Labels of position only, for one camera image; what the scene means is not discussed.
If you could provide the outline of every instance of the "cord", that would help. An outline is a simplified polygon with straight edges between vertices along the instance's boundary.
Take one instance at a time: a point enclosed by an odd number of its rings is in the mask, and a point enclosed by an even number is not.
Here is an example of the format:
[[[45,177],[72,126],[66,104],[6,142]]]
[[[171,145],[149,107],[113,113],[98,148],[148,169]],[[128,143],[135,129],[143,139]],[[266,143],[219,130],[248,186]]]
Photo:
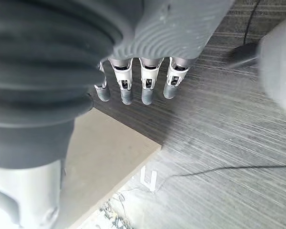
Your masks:
[[[169,179],[171,179],[173,177],[195,177],[195,176],[205,175],[207,173],[212,173],[212,172],[220,171],[220,170],[226,170],[227,171],[227,170],[240,170],[240,169],[280,169],[280,168],[286,168],[286,165],[276,165],[276,166],[239,166],[239,167],[230,166],[230,167],[212,168],[212,169],[208,169],[208,170],[197,172],[197,173],[188,173],[188,174],[180,174],[180,175],[175,174],[175,175],[170,175],[169,177],[167,177],[156,191],[158,192],[164,186],[164,184]],[[122,190],[122,191],[120,191],[120,193],[121,192],[130,192],[130,191],[134,191],[134,190],[140,190],[140,191],[143,191],[143,192],[149,192],[149,191],[142,190],[142,189],[140,189],[138,187],[135,187],[135,188],[132,188],[132,189],[129,189],[129,190]]]
[[[244,34],[244,41],[243,41],[243,45],[246,44],[246,39],[247,39],[247,34],[249,32],[249,27],[250,27],[250,24],[251,24],[251,20],[253,18],[253,15],[256,11],[256,8],[258,7],[259,3],[261,2],[261,0],[257,0],[256,3],[255,3],[255,6],[253,8],[253,10],[251,11],[251,14],[250,14],[250,18],[248,20],[248,23],[247,23],[247,28],[246,28],[246,31],[245,31],[245,34]]]

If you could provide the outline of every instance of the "beige board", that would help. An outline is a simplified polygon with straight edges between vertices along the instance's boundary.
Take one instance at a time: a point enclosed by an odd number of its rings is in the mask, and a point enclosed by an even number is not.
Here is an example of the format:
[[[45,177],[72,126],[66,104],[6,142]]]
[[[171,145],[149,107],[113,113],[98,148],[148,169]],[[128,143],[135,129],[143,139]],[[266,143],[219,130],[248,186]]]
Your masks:
[[[55,229],[77,229],[160,149],[97,109],[77,118]]]

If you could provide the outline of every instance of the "floor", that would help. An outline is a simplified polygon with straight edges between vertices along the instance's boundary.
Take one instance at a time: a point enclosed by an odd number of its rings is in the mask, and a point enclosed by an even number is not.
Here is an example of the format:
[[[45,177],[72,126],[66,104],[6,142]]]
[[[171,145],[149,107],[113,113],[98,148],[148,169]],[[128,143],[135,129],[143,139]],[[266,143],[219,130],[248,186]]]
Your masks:
[[[217,167],[286,165],[286,113],[260,86],[256,66],[229,70],[224,57],[241,45],[255,0],[237,0],[172,100],[163,97],[168,60],[161,65],[152,105],[141,102],[140,65],[133,63],[134,101],[121,102],[113,70],[112,93],[95,107],[163,145],[146,165],[157,171],[151,193],[135,175],[112,204],[136,229],[286,229],[286,168]],[[262,0],[248,41],[257,41],[286,18],[286,0]]]

